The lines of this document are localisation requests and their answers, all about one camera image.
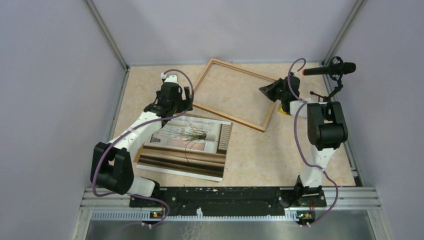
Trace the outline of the plant photo print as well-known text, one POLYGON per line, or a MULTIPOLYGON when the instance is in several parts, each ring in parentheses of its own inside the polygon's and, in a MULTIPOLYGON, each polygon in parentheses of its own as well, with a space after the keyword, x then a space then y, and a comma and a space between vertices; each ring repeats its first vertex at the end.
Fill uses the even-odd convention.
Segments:
POLYGON ((233 124, 195 115, 170 120, 139 150, 137 168, 222 182, 233 124))

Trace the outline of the wooden picture frame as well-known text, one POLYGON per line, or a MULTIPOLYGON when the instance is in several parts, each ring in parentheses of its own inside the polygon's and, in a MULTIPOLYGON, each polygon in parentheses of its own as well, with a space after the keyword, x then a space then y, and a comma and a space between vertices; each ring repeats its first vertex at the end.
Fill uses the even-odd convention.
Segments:
MULTIPOLYGON (((256 77, 256 78, 259 78, 259 79, 268 81, 268 82, 271 82, 271 83, 274 83, 275 82, 275 79, 273 77, 270 77, 270 76, 267 76, 267 75, 263 75, 263 74, 260 74, 260 73, 258 73, 256 71, 249 70, 249 69, 247 69, 245 67, 240 67, 240 66, 237 66, 236 64, 233 64, 233 63, 230 63, 230 62, 226 62, 226 61, 223 61, 223 60, 220 60, 220 59, 217 59, 217 58, 213 58, 212 57, 208 61, 206 67, 204 68, 204 70, 202 71, 200 77, 198 78, 198 81, 196 82, 196 84, 194 86, 194 92, 196 92, 197 89, 200 87, 200 85, 203 83, 203 81, 204 81, 207 73, 209 72, 209 70, 211 69, 211 67, 213 65, 218 65, 218 66, 221 66, 221 67, 224 67, 224 68, 228 68, 228 69, 234 70, 236 72, 247 74, 247 75, 250 75, 250 76, 253 76, 253 77, 256 77)), ((206 111, 208 113, 217 115, 219 117, 225 118, 227 120, 233 121, 235 123, 241 124, 243 126, 246 126, 246 127, 251 128, 251 129, 254 129, 256 131, 259 131, 259 132, 264 133, 266 131, 267 127, 268 127, 269 121, 271 119, 271 116, 273 114, 274 108, 276 106, 276 102, 272 103, 270 105, 270 107, 268 108, 267 114, 265 116, 265 119, 264 119, 264 122, 263 122, 262 125, 253 124, 253 123, 248 122, 246 120, 243 120, 243 119, 241 119, 239 117, 230 115, 229 113, 225 113, 225 112, 219 111, 217 109, 214 109, 212 107, 206 106, 206 105, 201 104, 201 103, 198 103, 198 102, 193 102, 192 103, 192 106, 195 107, 195 108, 198 108, 200 110, 206 111)))

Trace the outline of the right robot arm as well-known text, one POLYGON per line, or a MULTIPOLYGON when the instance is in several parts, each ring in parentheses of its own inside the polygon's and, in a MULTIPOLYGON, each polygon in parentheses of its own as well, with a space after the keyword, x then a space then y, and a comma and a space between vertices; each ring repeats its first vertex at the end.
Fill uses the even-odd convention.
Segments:
POLYGON ((307 120, 310 155, 299 153, 306 168, 298 176, 293 192, 294 202, 307 206, 314 197, 319 196, 328 162, 347 140, 348 129, 339 102, 300 99, 299 87, 300 79, 290 75, 260 87, 259 91, 273 102, 280 101, 281 110, 294 116, 296 121, 300 117, 307 120))

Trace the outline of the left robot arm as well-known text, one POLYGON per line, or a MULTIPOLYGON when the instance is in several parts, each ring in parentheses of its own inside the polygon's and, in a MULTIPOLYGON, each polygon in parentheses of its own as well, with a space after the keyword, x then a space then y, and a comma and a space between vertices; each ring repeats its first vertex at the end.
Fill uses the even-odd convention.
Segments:
POLYGON ((121 135, 93 150, 90 180, 94 187, 119 195, 139 195, 149 207, 160 202, 155 181, 136 177, 133 160, 145 141, 167 122, 193 109, 193 87, 181 87, 166 80, 156 92, 154 102, 147 105, 136 121, 121 135))

